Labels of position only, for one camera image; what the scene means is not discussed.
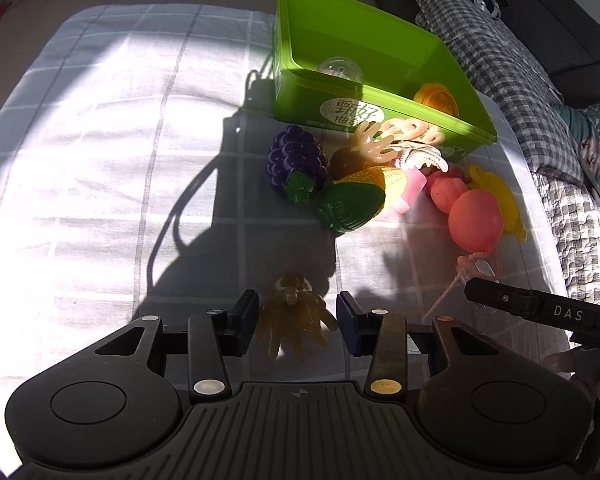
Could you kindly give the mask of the toy corn cob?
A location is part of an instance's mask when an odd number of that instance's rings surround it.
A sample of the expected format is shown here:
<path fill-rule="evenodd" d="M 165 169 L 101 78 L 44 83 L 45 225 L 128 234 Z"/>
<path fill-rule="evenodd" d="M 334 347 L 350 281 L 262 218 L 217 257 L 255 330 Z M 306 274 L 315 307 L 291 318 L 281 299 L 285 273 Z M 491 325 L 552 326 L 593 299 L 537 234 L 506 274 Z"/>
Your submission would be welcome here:
<path fill-rule="evenodd" d="M 325 229 L 355 231 L 391 209 L 407 186 L 407 175 L 393 166 L 373 166 L 326 185 L 315 213 Z"/>

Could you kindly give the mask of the pink toy pig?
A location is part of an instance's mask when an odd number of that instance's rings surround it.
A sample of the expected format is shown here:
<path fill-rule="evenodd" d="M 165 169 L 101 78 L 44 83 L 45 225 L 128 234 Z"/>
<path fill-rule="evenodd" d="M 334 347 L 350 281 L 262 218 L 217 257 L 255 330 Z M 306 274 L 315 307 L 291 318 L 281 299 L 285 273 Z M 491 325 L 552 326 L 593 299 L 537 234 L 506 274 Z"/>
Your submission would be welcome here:
<path fill-rule="evenodd" d="M 468 188 L 461 177 L 437 171 L 427 179 L 430 200 L 448 218 L 452 241 L 465 252 L 494 254 L 504 232 L 495 196 Z"/>

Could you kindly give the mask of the yellow toy pot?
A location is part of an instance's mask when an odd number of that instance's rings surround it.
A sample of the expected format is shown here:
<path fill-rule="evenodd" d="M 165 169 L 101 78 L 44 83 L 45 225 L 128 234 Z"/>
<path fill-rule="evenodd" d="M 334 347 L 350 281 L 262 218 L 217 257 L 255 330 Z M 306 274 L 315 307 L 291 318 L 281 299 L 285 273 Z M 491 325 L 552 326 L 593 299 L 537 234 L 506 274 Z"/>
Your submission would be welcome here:
<path fill-rule="evenodd" d="M 503 218 L 503 233 L 513 235 L 519 243 L 527 240 L 527 230 L 522 221 L 516 198 L 507 183 L 494 172 L 477 164 L 468 166 L 469 187 L 491 193 L 498 201 Z"/>

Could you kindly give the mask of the purple toy grapes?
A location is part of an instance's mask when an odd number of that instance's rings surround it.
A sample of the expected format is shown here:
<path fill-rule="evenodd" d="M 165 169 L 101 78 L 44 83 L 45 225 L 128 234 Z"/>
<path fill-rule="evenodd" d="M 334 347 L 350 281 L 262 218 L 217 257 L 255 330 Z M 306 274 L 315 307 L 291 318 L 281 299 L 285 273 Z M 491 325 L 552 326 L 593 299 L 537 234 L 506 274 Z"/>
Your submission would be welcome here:
<path fill-rule="evenodd" d="M 266 175 L 279 196 L 294 204 L 307 203 L 327 182 L 327 159 L 312 133 L 289 125 L 268 147 Z"/>

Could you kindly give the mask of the clear pink capsule ball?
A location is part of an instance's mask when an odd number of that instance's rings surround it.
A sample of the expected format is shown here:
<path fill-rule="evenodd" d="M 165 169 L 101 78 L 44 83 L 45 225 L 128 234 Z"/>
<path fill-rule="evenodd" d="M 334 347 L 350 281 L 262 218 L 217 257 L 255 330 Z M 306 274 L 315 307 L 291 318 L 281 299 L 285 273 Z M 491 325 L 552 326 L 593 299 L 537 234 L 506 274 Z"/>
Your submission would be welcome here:
<path fill-rule="evenodd" d="M 364 82 L 364 75 L 360 66 L 350 58 L 343 58 L 342 56 L 334 56 L 321 62 L 317 67 L 317 71 L 328 76 L 353 81 L 356 84 Z"/>

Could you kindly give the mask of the grey checked table cloth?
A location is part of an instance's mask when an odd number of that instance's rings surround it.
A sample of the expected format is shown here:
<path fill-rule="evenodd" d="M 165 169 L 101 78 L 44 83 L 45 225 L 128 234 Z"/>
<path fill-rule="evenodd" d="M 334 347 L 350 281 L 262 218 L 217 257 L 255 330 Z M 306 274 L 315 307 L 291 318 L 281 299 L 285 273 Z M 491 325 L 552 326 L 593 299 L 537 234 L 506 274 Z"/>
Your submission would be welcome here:
<path fill-rule="evenodd" d="M 273 18 L 246 10 L 96 6 L 69 18 L 0 111 L 0 468 L 4 423 L 27 379 L 125 326 L 179 326 L 262 299 L 296 272 L 326 304 L 350 292 L 412 321 L 460 318 L 532 360 L 561 330 L 466 301 L 460 252 L 425 195 L 336 233 L 317 201 L 273 191 Z"/>

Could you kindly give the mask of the grey plaid sofa cover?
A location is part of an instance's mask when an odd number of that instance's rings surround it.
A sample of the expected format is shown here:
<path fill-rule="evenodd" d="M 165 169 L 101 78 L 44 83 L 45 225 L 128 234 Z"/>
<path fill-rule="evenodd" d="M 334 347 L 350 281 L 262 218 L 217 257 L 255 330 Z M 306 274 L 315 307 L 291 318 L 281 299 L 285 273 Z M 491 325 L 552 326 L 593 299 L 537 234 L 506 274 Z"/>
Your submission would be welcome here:
<path fill-rule="evenodd" d="M 512 127 L 538 190 L 572 299 L 600 304 L 600 202 L 585 175 L 550 77 L 498 18 L 470 0 L 416 0 L 417 21 L 438 36 L 472 85 Z"/>

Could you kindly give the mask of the dark grey sofa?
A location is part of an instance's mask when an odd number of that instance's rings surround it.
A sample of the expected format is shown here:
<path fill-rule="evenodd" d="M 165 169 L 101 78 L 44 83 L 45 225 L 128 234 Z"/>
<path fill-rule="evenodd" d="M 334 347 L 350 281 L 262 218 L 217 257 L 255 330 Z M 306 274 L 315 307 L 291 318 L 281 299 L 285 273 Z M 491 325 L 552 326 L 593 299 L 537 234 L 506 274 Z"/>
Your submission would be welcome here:
<path fill-rule="evenodd" d="M 519 41 L 565 103 L 600 103 L 600 24 L 574 0 L 375 0 L 381 10 L 439 36 L 457 58 L 471 44 L 511 49 Z"/>

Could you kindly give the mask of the green plastic storage bin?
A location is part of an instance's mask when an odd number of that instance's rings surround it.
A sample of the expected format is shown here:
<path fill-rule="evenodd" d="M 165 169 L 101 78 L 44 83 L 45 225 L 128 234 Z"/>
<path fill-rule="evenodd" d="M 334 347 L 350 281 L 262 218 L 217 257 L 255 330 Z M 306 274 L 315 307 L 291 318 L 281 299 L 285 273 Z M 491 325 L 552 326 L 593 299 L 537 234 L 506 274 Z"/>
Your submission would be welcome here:
<path fill-rule="evenodd" d="M 358 64 L 364 82 L 319 73 L 321 62 L 334 56 Z M 276 0 L 273 78 L 273 115 L 287 124 L 350 132 L 363 120 L 417 118 L 438 126 L 452 160 L 498 140 L 442 40 L 356 0 Z M 451 91 L 459 118 L 413 101 L 427 82 Z"/>

